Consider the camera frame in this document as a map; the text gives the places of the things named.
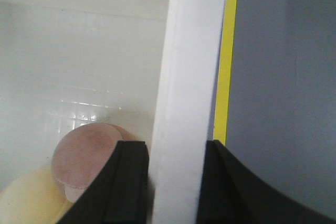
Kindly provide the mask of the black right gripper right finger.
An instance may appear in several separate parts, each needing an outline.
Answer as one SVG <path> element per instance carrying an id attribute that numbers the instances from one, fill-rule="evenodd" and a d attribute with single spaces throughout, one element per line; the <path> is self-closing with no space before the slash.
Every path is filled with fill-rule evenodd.
<path id="1" fill-rule="evenodd" d="M 220 141 L 207 141 L 196 223 L 335 223 L 274 189 Z"/>

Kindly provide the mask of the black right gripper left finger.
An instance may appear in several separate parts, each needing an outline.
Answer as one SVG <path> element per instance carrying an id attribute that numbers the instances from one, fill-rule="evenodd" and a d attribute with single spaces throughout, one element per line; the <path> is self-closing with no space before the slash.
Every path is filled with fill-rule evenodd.
<path id="1" fill-rule="evenodd" d="M 148 165 L 143 141 L 119 141 L 101 172 L 59 223 L 146 223 Z"/>

